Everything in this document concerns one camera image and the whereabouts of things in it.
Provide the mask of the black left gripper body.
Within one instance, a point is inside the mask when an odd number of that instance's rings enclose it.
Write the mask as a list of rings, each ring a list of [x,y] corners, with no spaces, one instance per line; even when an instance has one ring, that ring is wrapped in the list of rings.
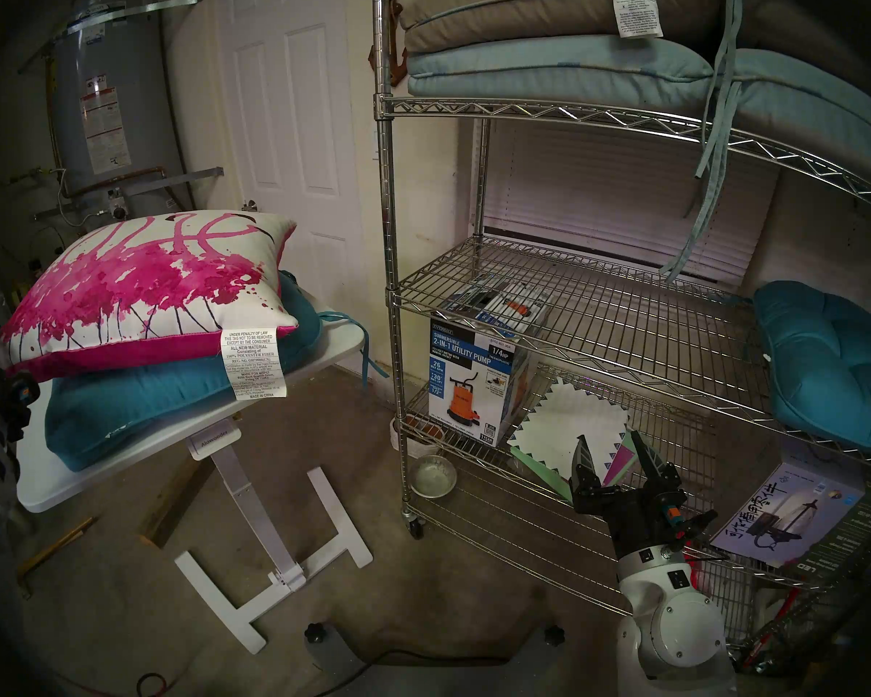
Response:
[[[22,439],[29,426],[30,406],[41,396],[39,384],[23,371],[8,375],[0,367],[0,417],[6,424],[8,439]]]

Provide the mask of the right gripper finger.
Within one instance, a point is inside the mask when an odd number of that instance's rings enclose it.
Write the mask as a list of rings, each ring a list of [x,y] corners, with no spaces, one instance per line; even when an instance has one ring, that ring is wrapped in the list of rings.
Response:
[[[650,447],[638,431],[631,432],[631,441],[643,474],[646,488],[657,493],[679,492],[681,478],[672,463],[664,461],[659,453]]]
[[[578,436],[571,460],[570,490],[591,493],[600,489],[600,479],[594,471],[593,458],[585,436]]]

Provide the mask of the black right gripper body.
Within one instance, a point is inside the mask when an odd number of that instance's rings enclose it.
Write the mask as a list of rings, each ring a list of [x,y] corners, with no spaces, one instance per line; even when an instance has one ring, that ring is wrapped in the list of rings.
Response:
[[[578,514],[600,517],[608,525],[618,559],[650,547],[658,551],[666,546],[671,553],[678,553],[704,533],[718,517],[717,511],[710,509],[685,518],[680,507],[686,500],[683,490],[654,483],[641,489],[585,487],[573,492]]]

